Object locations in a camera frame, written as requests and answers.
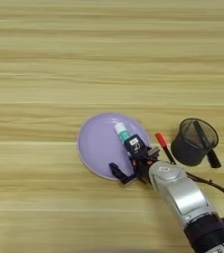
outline white label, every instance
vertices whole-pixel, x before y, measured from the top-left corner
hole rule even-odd
[[[133,146],[135,145],[136,143],[138,143],[139,140],[137,138],[133,138],[131,141],[130,141],[130,144]]]
[[[160,167],[159,171],[165,171],[165,172],[169,172],[170,168],[169,167]]]

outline small bottle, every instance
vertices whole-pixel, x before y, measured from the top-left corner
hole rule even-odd
[[[124,143],[130,137],[129,132],[126,130],[123,123],[117,123],[114,126],[114,129],[116,134],[118,135],[118,138],[122,143]]]

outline round plate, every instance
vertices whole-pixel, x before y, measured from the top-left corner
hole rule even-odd
[[[131,135],[137,133],[146,145],[150,145],[146,131],[137,121],[117,113],[93,116],[84,123],[78,135],[78,151],[83,163],[97,175],[113,180],[116,177],[111,172],[111,162],[124,174],[133,173],[128,154],[114,130],[117,123],[124,123]]]

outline marker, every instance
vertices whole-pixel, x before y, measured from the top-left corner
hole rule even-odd
[[[127,129],[123,123],[117,123],[114,126],[114,129],[115,129],[115,132],[116,132],[118,138],[120,139],[120,141],[122,143],[124,143],[130,137],[129,132],[127,131]]]
[[[176,161],[174,160],[174,158],[173,158],[173,156],[172,156],[172,154],[171,154],[171,152],[170,152],[170,150],[169,150],[169,148],[167,146],[167,143],[166,143],[164,137],[162,136],[162,134],[158,132],[158,133],[155,134],[155,136],[156,136],[158,142],[160,143],[160,145],[162,146],[164,152],[168,156],[170,162],[172,164],[177,164]]]

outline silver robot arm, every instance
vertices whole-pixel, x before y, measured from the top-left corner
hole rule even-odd
[[[186,171],[158,161],[149,170],[154,189],[174,211],[196,253],[224,253],[224,222]]]

